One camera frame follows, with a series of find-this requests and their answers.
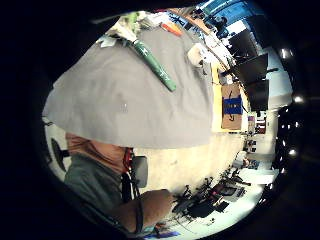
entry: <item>gray sheet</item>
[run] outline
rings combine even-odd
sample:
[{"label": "gray sheet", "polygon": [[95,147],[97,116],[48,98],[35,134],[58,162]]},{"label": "gray sheet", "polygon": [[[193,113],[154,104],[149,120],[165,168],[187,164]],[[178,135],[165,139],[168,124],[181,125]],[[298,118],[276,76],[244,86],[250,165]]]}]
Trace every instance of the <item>gray sheet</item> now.
[{"label": "gray sheet", "polygon": [[64,130],[128,147],[180,148],[209,142],[212,78],[209,65],[192,66],[187,52],[200,40],[161,28],[138,36],[177,84],[160,82],[132,49],[94,44],[55,83],[43,115]]}]

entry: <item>gray cloth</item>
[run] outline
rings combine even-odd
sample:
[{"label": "gray cloth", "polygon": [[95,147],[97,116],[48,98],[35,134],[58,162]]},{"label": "gray cloth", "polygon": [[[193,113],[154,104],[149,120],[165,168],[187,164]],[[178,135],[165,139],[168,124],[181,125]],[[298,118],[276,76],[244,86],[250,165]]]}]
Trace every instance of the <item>gray cloth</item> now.
[{"label": "gray cloth", "polygon": [[119,146],[209,143],[211,68],[196,68],[187,58],[200,39],[161,28],[142,31],[139,39],[176,83],[176,91],[170,92],[133,49],[120,42],[103,49],[94,44],[57,80],[43,115],[67,132]]},{"label": "gray cloth", "polygon": [[107,213],[121,205],[121,176],[87,156],[75,154],[64,183],[83,200]]}]

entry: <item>computer monitor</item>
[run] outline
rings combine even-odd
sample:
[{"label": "computer monitor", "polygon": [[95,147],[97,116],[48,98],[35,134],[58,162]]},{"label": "computer monitor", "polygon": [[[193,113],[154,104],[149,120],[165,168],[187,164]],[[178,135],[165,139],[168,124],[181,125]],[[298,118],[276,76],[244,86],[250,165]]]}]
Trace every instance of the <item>computer monitor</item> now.
[{"label": "computer monitor", "polygon": [[232,45],[232,49],[237,55],[247,54],[250,58],[258,56],[258,52],[253,42],[250,31],[245,29],[229,39],[229,43]]},{"label": "computer monitor", "polygon": [[265,53],[233,66],[231,72],[233,72],[245,86],[264,79],[267,74],[267,68],[268,53]]},{"label": "computer monitor", "polygon": [[245,87],[251,111],[268,110],[269,80],[258,81]]}]

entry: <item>cable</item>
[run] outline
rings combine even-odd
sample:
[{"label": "cable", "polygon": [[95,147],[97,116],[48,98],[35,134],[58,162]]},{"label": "cable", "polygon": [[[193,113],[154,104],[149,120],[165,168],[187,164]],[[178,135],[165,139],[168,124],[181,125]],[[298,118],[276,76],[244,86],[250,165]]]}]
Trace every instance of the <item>cable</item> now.
[{"label": "cable", "polygon": [[195,232],[192,232],[191,230],[189,230],[188,228],[186,228],[185,226],[183,226],[179,221],[178,221],[178,219],[176,219],[176,218],[174,218],[176,221],[177,221],[177,223],[181,226],[181,227],[183,227],[184,229],[186,229],[187,231],[189,231],[189,232],[191,232],[191,233],[193,233],[193,234],[197,234],[197,233],[195,233]]}]

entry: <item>green tube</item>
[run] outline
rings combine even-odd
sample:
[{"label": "green tube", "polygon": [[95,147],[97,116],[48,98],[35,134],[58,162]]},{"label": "green tube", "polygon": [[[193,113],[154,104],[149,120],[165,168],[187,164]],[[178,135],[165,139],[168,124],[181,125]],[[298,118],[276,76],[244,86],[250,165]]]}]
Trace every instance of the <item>green tube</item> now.
[{"label": "green tube", "polygon": [[160,63],[155,59],[155,57],[152,55],[151,51],[146,47],[146,45],[143,42],[136,40],[133,42],[133,46],[137,50],[137,52],[143,57],[143,59],[149,65],[151,70],[158,76],[161,82],[171,92],[176,90],[176,84],[171,80],[169,75],[166,73],[166,71],[163,69]]}]

